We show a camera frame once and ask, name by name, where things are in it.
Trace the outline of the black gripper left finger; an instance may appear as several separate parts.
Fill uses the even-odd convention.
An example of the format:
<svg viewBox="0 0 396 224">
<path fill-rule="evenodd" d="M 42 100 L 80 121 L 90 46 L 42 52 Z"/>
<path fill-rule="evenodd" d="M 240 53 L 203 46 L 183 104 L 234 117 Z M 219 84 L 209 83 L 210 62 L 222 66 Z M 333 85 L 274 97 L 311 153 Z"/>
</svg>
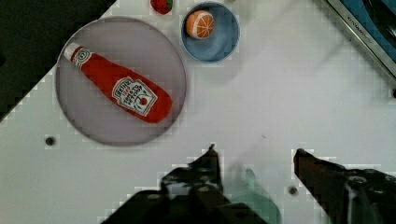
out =
<svg viewBox="0 0 396 224">
<path fill-rule="evenodd" d="M 101 224 L 268 224 L 244 203 L 223 194 L 213 147 L 164 176 L 158 190 L 141 190 Z"/>
</svg>

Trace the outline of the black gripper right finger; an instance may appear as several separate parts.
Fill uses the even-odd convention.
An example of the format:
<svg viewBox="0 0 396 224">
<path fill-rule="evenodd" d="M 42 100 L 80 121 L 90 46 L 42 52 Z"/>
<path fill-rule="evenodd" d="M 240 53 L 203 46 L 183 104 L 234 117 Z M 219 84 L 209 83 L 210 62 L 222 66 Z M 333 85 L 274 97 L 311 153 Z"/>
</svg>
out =
<svg viewBox="0 0 396 224">
<path fill-rule="evenodd" d="M 302 148 L 294 173 L 332 224 L 396 224 L 396 182 L 375 169 L 347 169 L 321 160 Z"/>
</svg>

